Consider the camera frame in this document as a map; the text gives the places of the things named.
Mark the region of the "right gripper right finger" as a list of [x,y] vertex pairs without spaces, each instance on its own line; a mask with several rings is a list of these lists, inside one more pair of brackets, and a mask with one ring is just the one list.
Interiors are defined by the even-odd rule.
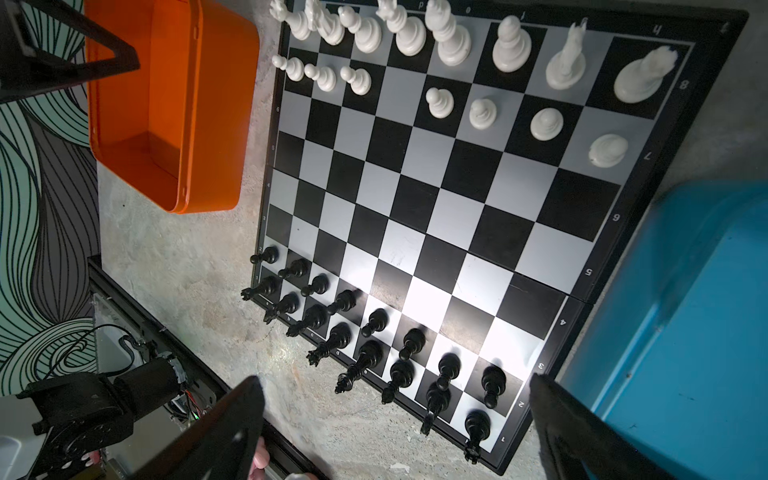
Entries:
[[548,375],[530,380],[530,407],[548,479],[670,479]]

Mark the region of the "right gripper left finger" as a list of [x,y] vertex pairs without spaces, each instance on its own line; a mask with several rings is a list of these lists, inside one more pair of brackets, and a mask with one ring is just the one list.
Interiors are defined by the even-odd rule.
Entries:
[[132,477],[247,479],[262,433],[264,408],[259,378],[245,378]]

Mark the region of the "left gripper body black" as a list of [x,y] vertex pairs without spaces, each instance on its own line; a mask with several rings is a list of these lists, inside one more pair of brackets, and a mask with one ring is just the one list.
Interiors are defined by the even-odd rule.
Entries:
[[53,92],[72,85],[54,60],[32,45],[20,1],[1,2],[1,103]]

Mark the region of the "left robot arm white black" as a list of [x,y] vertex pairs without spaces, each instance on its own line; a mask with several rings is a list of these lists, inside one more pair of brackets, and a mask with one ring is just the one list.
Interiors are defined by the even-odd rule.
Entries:
[[70,86],[1,107],[1,453],[66,478],[133,420],[96,373],[86,257],[99,248],[87,97]]

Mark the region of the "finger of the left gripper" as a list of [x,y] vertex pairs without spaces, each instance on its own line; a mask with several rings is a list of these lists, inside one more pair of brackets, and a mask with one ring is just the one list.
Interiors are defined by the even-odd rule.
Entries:
[[132,46],[63,1],[27,1],[27,4],[87,39],[95,40],[114,54],[111,59],[74,64],[33,46],[31,39],[25,39],[23,54],[31,65],[31,80],[36,90],[59,90],[140,68],[138,55]]

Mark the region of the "black piece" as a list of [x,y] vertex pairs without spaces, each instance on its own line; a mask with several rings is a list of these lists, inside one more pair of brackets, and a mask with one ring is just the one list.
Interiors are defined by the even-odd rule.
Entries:
[[422,435],[429,435],[436,418],[449,406],[450,398],[451,395],[448,390],[441,390],[436,385],[429,387],[426,394],[427,412],[422,420],[420,429]]

